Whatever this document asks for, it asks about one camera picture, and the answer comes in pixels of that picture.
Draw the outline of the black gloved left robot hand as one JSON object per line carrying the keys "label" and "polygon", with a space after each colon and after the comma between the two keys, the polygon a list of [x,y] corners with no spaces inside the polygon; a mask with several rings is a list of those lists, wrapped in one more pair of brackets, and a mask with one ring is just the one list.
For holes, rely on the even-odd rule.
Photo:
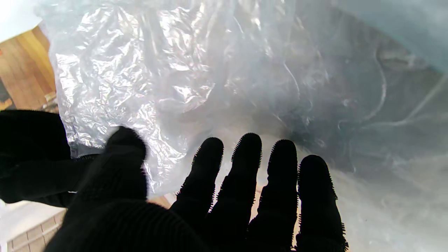
{"label": "black gloved left robot hand", "polygon": [[169,209],[149,203],[141,168],[146,147],[119,127],[90,165],[46,252],[345,252],[349,245],[326,162],[298,163],[295,144],[282,139],[270,155],[268,183],[251,219],[262,140],[247,133],[215,205],[223,143],[206,139]]}

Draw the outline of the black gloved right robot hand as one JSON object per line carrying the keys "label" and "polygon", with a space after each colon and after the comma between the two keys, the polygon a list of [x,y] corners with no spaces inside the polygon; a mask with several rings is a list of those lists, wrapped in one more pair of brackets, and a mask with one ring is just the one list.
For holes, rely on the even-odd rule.
{"label": "black gloved right robot hand", "polygon": [[1,200],[68,207],[96,155],[71,157],[56,113],[1,111],[0,129]]}

